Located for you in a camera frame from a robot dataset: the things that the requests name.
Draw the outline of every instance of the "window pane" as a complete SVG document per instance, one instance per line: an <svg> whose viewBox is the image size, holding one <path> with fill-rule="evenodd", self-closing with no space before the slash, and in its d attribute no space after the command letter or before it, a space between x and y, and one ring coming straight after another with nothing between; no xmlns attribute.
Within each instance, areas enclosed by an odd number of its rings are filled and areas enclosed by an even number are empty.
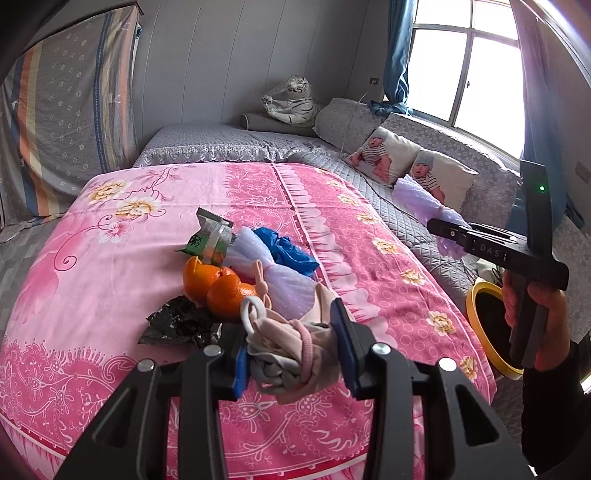
<svg viewBox="0 0 591 480"><path fill-rule="evenodd" d="M418 0L414 21L470 27L470 0Z"/></svg>
<svg viewBox="0 0 591 480"><path fill-rule="evenodd" d="M460 81L466 34L417 30L408 66L408 106L449 120Z"/></svg>
<svg viewBox="0 0 591 480"><path fill-rule="evenodd" d="M475 2L473 27L477 30L496 33L517 40L515 19L509 6L489 2Z"/></svg>
<svg viewBox="0 0 591 480"><path fill-rule="evenodd" d="M519 49L475 38L467 85L455 126L519 158L525 129Z"/></svg>

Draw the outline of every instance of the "window frame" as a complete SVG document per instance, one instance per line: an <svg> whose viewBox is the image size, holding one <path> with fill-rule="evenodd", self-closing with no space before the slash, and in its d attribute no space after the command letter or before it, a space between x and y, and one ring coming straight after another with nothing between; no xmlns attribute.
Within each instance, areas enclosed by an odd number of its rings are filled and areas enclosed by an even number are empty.
<svg viewBox="0 0 591 480"><path fill-rule="evenodd" d="M417 10L418 10L418 3L421 0L417 0L414 7L414 19L417 17ZM515 47L519 49L519 41L513 38L504 37L503 35L485 32L484 30L477 30L472 27L474 23L474 10L475 10L475 2L477 0L470 0L470 27L455 27L454 25L442 25L442 24L419 24L413 22L413 34L411 36L411 44L410 50L408 55L408 60L413 55L413 47L414 47L414 39L417 30L439 30L439 31L450 31L450 32L458 32L466 34L466 50L464 51L464 60L462 63L462 70L460 72L460 79L457 83L456 89L456 96L453 101L452 111L450 113L449 119L445 120L443 118L439 118L438 116L430 115L429 113L422 112L420 110L413 109L413 116L421 118L423 120L427 120L437 125L441 125L443 127L455 130L462 135L476 140L480 143L483 143L487 146L490 150L494 153L497 153L501 157L505 157L504 160L507 160L512 166L518 164L519 160L515 158L510 153L504 151L503 149L497 147L496 145L491 144L487 140L478 137L477 135L470 133L462 128L456 127L455 123L457 120L457 115L460 111L460 105L462 104L462 99L464 97L464 92L466 91L466 84L468 81L468 71L470 69L470 61L472 59L472 47L474 45L475 38L485 38L487 40L496 41L505 45L509 45L511 47ZM486 0L489 3L503 5L504 7L511 8L504 2L495 2L494 0Z"/></svg>

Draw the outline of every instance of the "orange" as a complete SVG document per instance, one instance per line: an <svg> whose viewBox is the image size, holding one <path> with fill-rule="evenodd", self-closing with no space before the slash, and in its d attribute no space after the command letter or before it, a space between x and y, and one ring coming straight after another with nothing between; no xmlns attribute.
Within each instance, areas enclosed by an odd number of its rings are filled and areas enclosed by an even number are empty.
<svg viewBox="0 0 591 480"><path fill-rule="evenodd" d="M240 319L240 303L244 297L256 295L253 285L242 283L238 275L227 275L216 280L207 292L207 306L221 321Z"/></svg>
<svg viewBox="0 0 591 480"><path fill-rule="evenodd" d="M227 275L236 276L229 268L204 265L197 257L191 257L183 271L185 295L191 301L204 306L207 300L207 292L214 282Z"/></svg>

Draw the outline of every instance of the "tiled floor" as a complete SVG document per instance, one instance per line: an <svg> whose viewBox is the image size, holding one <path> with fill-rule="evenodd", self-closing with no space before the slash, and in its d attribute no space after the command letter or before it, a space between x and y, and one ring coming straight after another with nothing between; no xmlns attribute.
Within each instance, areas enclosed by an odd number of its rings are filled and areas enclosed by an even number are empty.
<svg viewBox="0 0 591 480"><path fill-rule="evenodd" d="M58 220L21 231L0 244L0 340L27 272Z"/></svg>

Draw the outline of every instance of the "white tiger plush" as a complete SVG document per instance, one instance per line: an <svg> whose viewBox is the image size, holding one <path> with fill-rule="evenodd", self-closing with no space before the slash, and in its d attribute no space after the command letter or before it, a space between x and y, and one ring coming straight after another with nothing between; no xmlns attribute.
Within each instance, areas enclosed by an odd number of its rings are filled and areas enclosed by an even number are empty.
<svg viewBox="0 0 591 480"><path fill-rule="evenodd" d="M320 111L308 80L292 75L262 97L267 113L286 124L313 125Z"/></svg>

